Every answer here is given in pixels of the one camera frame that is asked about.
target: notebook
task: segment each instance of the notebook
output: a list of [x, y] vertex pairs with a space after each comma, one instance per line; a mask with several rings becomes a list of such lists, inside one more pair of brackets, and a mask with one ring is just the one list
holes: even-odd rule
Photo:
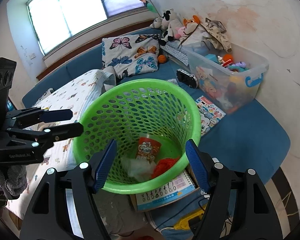
[[204, 96], [199, 97], [196, 103], [201, 115], [201, 136], [203, 136], [225, 117], [226, 113]]
[[145, 193], [136, 194], [137, 210], [147, 211], [165, 206], [185, 197], [195, 189], [196, 185], [192, 178], [186, 170], [183, 170], [180, 175], [161, 187]]

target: blue butterfly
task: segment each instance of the blue butterfly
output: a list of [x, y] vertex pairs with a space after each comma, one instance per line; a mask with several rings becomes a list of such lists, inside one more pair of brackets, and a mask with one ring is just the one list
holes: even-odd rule
[[137, 60], [136, 65], [136, 75], [140, 73], [141, 69], [144, 67], [144, 65], [147, 65], [150, 68], [157, 69], [157, 65], [154, 62], [153, 57], [149, 57], [147, 60], [144, 60], [143, 58], [140, 58]]
[[129, 59], [128, 56], [120, 57], [120, 59], [115, 57], [115, 58], [112, 59], [112, 62], [108, 65], [108, 67], [109, 66], [115, 67], [118, 64], [119, 65], [120, 64], [129, 64], [131, 62], [132, 62], [132, 59]]
[[102, 55], [105, 56], [106, 55], [106, 49], [105, 49], [105, 42], [104, 41], [102, 42], [101, 49], [102, 49]]

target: blue handle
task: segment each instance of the blue handle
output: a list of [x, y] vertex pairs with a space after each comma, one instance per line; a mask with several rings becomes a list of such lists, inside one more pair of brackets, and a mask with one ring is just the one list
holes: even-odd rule
[[248, 88], [252, 88], [252, 87], [254, 87], [254, 86], [260, 84], [261, 81], [263, 80], [263, 73], [261, 73], [261, 78], [257, 78], [256, 80], [251, 81], [251, 83], [248, 84], [248, 81], [250, 81], [250, 80], [251, 80], [251, 77], [249, 77], [249, 76], [246, 77], [246, 86], [247, 86]]

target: blue sofa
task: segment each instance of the blue sofa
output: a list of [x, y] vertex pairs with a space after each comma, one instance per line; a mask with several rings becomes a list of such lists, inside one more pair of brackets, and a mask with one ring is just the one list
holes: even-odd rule
[[[159, 30], [146, 28], [131, 34], [154, 34]], [[41, 80], [22, 99], [26, 107], [31, 107], [49, 88], [59, 89], [76, 77], [91, 69], [102, 66], [101, 45], [98, 45], [66, 64], [60, 66]], [[169, 60], [159, 65], [159, 70], [152, 73], [131, 76], [121, 83], [140, 78], [167, 80], [176, 78], [178, 64]], [[204, 93], [180, 83], [193, 99]], [[245, 171], [255, 169], [261, 180], [266, 183], [281, 165], [290, 148], [290, 139], [281, 125], [260, 104], [253, 100], [233, 114], [224, 117], [216, 127], [201, 138], [199, 149], [218, 158], [228, 168]]]

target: red yarn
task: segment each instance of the red yarn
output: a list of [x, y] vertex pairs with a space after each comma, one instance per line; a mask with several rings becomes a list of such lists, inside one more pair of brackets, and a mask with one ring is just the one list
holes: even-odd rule
[[154, 240], [152, 236], [140, 236], [137, 240]]
[[151, 178], [154, 179], [160, 176], [161, 174], [164, 174], [168, 169], [170, 169], [173, 165], [175, 165], [179, 159], [180, 158], [176, 158], [176, 159], [166, 158], [166, 159], [159, 160], [157, 166], [155, 167], [151, 175]]

